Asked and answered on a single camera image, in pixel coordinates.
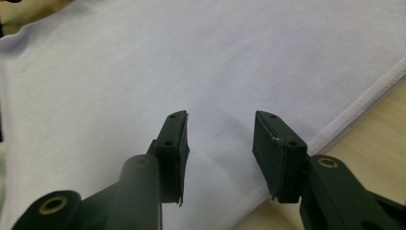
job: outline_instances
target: wooden table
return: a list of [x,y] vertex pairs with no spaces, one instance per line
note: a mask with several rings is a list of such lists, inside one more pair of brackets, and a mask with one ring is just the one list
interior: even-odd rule
[[[70,0],[0,3],[6,34],[48,16]],[[384,99],[350,134],[327,152],[344,161],[370,191],[406,203],[406,83]],[[262,203],[235,230],[303,229],[298,204]]]

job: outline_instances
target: black object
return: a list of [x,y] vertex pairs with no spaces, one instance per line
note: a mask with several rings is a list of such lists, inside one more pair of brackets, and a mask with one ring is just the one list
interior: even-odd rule
[[297,203],[306,230],[406,229],[406,209],[358,182],[340,160],[310,157],[306,144],[278,116],[258,111],[253,153],[269,192],[280,203]]
[[85,200],[73,191],[34,202],[13,230],[158,230],[163,202],[182,202],[189,155],[186,111],[169,115],[147,154],[125,161],[120,181]]

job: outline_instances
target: light wood tabletop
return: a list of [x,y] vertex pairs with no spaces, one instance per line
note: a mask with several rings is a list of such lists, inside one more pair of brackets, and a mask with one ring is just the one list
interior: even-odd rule
[[[0,3],[5,34],[48,16],[70,0]],[[370,191],[406,204],[406,83],[378,104],[346,137],[327,152],[344,161]],[[304,229],[298,204],[267,200],[241,221],[236,230]]]

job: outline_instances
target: white towel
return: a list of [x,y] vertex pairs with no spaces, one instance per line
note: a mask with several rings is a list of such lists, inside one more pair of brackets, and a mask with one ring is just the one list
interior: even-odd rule
[[165,229],[230,229],[267,196],[256,110],[322,153],[406,71],[404,0],[80,0],[0,40],[10,229],[40,196],[83,198],[186,109],[184,205]]

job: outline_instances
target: fabric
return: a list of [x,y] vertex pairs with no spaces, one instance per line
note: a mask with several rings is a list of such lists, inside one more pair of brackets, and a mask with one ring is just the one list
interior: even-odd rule
[[230,229],[268,196],[256,110],[323,153],[404,79],[406,2],[75,1],[0,40],[10,229],[40,196],[88,197],[189,112],[184,205],[165,229]]

